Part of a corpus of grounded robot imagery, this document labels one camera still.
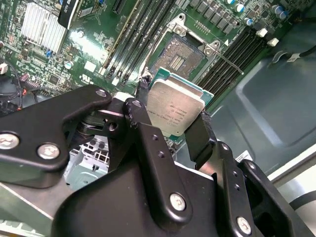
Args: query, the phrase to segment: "pcie slot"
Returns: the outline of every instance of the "pcie slot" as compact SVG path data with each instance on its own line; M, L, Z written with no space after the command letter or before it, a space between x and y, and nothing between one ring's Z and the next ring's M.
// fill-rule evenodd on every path
M123 10L125 3L126 0L116 0L112 8L112 11L116 14L120 14Z
M169 12L169 7L173 4L173 1L164 0L160 3L158 11L156 11L154 17L151 18L149 24L146 26L145 30L141 33L141 37L137 40L135 45L141 45L141 47L138 49L137 55L132 57L133 51L131 52L131 55L127 58L127 60L122 65L121 69L125 69L130 62L132 63L129 65L127 73L125 74L125 78L129 77L131 72L133 71L135 65L140 60L140 56L143 54L144 50L148 46L150 40L157 32L158 28L160 27L163 19L165 18L166 14Z
M132 64L129 66L126 74L125 74L125 78L128 78L131 73L133 72L133 70L135 69L135 67L137 66L137 64L142 60L141 55L144 53L144 51L146 50L146 48L149 47L150 45L150 41L151 39L155 36L155 34L157 33L158 29L161 26L161 23L163 22L163 20L166 18L170 7L174 4L175 0L171 0L171 1L165 1L164 6L163 6L163 11L162 11L162 15L159 17L159 20L154 19L154 22L152 24L155 24L154 29L151 30L150 35L147 37L146 43L143 42L142 43L142 47L141 49L138 51L137 55L134 57L134 59L132 60Z
M251 35L248 35L248 36L246 37L246 40L243 41L243 44L241 44L241 46L238 47L238 49L235 50L232 55L230 55L230 60L231 60L234 64L236 64L237 61L238 61L238 59L239 59L240 57L243 57L243 56L244 56L244 53L245 53L249 48L253 47L253 43L254 43L255 40L256 40L256 39L255 39L254 37L252 37ZM211 77L209 77L209 81L208 81L208 83L204 86L204 88L205 88L206 90L211 91L211 90L212 90L212 85L217 84L217 83L219 82L219 80L220 80L220 77L221 77L222 75L225 75L225 74L227 73L227 71L228 71L229 69L231 69L231 68L232 68L232 67L231 67L228 63L224 62L224 63L222 64L222 67L221 67L220 70L217 70L213 75L210 75Z

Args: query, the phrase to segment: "black plastic bracket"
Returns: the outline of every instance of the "black plastic bracket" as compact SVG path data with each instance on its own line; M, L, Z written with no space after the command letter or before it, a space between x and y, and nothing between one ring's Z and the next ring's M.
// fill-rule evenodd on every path
M127 99L124 113L134 133L140 168L153 219L164 230L177 232L192 218L192 205L177 172L162 132L153 127L145 105L135 99ZM179 195L184 210L171 204L171 195Z
M16 147L0 150L0 181L33 188L58 183L68 164L68 145L78 123L111 100L109 93L88 85L0 118L0 133L19 139ZM43 144L56 146L59 156L41 158L38 148Z
M255 163L243 160L238 167L246 179L254 222L264 236L314 236Z

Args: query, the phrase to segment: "black ram slot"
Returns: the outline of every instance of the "black ram slot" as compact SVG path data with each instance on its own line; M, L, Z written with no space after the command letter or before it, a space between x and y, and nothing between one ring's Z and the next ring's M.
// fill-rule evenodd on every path
M253 38L252 37L246 37L246 40L243 41L242 45L245 45L245 47L236 47L236 50L232 55L230 55L229 60L236 64L237 66L240 66L237 64L237 61L240 57L244 56L244 52L247 51L250 47L252 47ZM223 62L221 64L220 70L217 70L211 75L211 80L207 82L207 84L204 86L204 88L208 91L212 91L212 85L217 84L221 77L224 77L227 74L227 71L229 69L234 69L231 65L229 65L227 62Z
M112 8L115 14L120 14L125 6L126 0L116 0Z
M141 26L141 24L143 23L143 19L147 13L147 9L150 8L151 6L151 1L147 3L147 5L144 7L144 11L142 12L142 15L140 17L138 17L138 21L136 22L136 26L133 29L133 32L131 32L126 40L126 42L124 43L124 47L123 49L120 50L120 52L118 53L118 56L115 59L115 62L113 64L113 68L116 69L116 67L118 66L118 64L120 63L121 59L123 58L124 54L126 54L126 49L127 47L130 45L130 42L132 41L133 37L135 36L137 30L139 29L139 27Z
M246 68L261 52L264 48L266 48L266 43L257 44L258 47L255 48L255 50L249 52L249 57L247 57L243 63L241 64L241 68ZM215 93L215 96L212 100L212 102L207 106L207 109L212 105L214 101L216 101L217 98L221 96L227 90L230 85L236 80L236 78L239 77L239 72L235 69L233 69L233 73L228 76L227 80L221 84L221 87L216 88L217 91Z
M157 22L155 24L154 30L151 31L151 34L147 37L147 41L143 44L143 46L141 47L140 51L137 53L136 57L134 57L135 60L133 60L132 64L129 66L129 68L127 70L127 73L125 75L125 78L129 78L129 76L131 75L131 73L133 72L133 70L135 69L135 67L139 63L139 61L141 60L141 55L144 53L146 48L148 48L151 39L157 33L159 27L161 26L162 21L166 18L170 7L173 6L173 4L175 3L175 0L167 1L166 3L167 3L167 5L164 8L165 10L162 13L162 16L160 16L158 18L158 20L157 20Z
M235 49L238 47L238 45L240 45L240 43L243 42L243 40L245 40L247 38L249 34L249 28L246 28L239 36L238 38L234 41L234 43L226 50L226 52L224 53L225 57L229 57L231 55L233 55L233 51L235 51ZM225 61L223 59L219 59L217 61L217 63L211 68L211 70L208 72L208 74L202 79L202 81L198 84L198 86L200 87L204 87L207 83L208 83L208 79L210 78L210 76L214 73L214 71L218 70L222 64L225 63Z
M224 56L241 70L245 70L266 47L266 40L257 37L256 31L247 27L224 53ZM214 102L235 82L239 75L239 72L234 67L220 59L198 85L215 95L212 100Z
M261 44L257 44L257 46L251 52L249 52L249 56L246 59L244 59L242 62L237 62L240 65L240 68L242 68L242 70L245 69L247 65L250 64L263 49L264 47L262 47ZM229 86L233 80L239 76L238 72L234 68L229 70L228 75L229 76L225 80L218 83L217 85L214 85L212 88L214 94L219 94L219 91L223 86Z
M161 9L163 7L164 3L165 3L165 0L160 1L159 6L157 6L157 8ZM137 32L138 28L136 29L135 33L138 33L138 38L134 41L133 45L128 45L131 49L135 50L136 47L140 44L141 39L146 34L146 32L149 31L149 29L151 28L152 24L155 22L155 20L159 16L159 13L160 13L159 11L156 11L155 14L148 15L148 16L150 16L150 18L147 20L147 23L143 27L141 32ZM128 53L127 53L127 55L126 55L124 61L122 62L122 64L121 64L121 66L120 66L118 71L123 71L127 67L128 63L130 62L130 58L131 58L134 50L127 50Z

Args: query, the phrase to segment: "chip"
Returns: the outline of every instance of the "chip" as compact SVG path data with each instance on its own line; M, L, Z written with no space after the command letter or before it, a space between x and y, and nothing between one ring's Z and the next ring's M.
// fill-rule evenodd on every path
M254 12L253 10L251 10L248 14L247 17L248 18L254 18L256 16L256 12Z
M267 18L269 16L269 13L267 11L264 11L264 12L261 13L261 16L263 18Z
M209 8L206 13L204 14L204 16L206 18L210 18L212 15L214 14L214 10L212 8Z
M219 19L221 19L221 16L220 16L218 13L216 13L216 14L212 17L211 22L212 22L213 24L216 24L216 23L219 21Z
M59 78L57 76L54 76L54 75L50 75L50 78L48 80L50 83L56 85L59 81Z

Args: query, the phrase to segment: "surface-mount components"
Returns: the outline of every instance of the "surface-mount components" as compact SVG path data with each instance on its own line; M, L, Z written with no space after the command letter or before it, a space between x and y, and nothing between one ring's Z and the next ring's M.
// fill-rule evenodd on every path
M209 8L207 9L206 13L204 14L204 17L206 17L206 18L209 19L213 14L214 14L214 10L209 7Z
M197 7L197 11L200 13L204 13L207 9L207 4L206 2L201 2L200 5Z
M211 22L215 25L221 19L220 14L215 13L215 15L211 18Z

